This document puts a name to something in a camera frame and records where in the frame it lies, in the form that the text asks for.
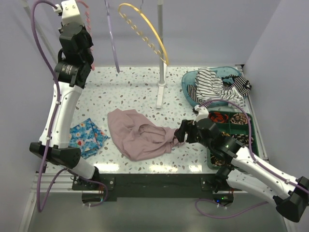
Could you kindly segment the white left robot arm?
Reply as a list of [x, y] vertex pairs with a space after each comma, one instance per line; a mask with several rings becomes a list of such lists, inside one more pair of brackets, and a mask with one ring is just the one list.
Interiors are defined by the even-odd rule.
[[31, 143], [29, 150], [54, 165], [68, 168], [83, 177], [88, 189], [96, 189], [100, 184], [98, 169], [82, 158], [79, 148], [69, 145], [75, 106], [94, 61], [90, 50], [92, 38], [85, 26], [71, 22], [60, 29], [59, 41], [62, 48], [54, 71], [52, 105], [39, 141]]

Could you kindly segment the pink plastic hanger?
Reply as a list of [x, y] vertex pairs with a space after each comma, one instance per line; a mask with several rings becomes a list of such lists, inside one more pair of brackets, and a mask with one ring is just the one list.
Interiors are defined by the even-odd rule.
[[90, 34], [90, 36], [92, 36], [89, 6], [83, 0], [77, 0], [76, 2], [79, 4], [82, 4], [86, 8], [84, 12], [85, 21], [86, 21], [85, 27], [86, 27], [87, 32]]

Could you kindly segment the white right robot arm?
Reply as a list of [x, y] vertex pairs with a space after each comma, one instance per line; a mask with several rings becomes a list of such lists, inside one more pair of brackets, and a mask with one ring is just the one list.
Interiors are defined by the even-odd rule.
[[174, 133], [179, 142], [199, 143], [225, 162], [213, 184], [225, 190], [240, 189], [275, 206], [284, 218], [299, 222], [309, 205], [309, 180], [284, 173], [230, 136], [224, 136], [210, 119], [183, 120]]

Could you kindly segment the pink tank top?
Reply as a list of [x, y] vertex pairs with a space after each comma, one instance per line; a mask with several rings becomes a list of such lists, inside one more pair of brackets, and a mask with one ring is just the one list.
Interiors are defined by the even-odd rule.
[[136, 110], [115, 109], [107, 119], [113, 143], [131, 161], [157, 158], [183, 145], [174, 135], [176, 129], [156, 126]]

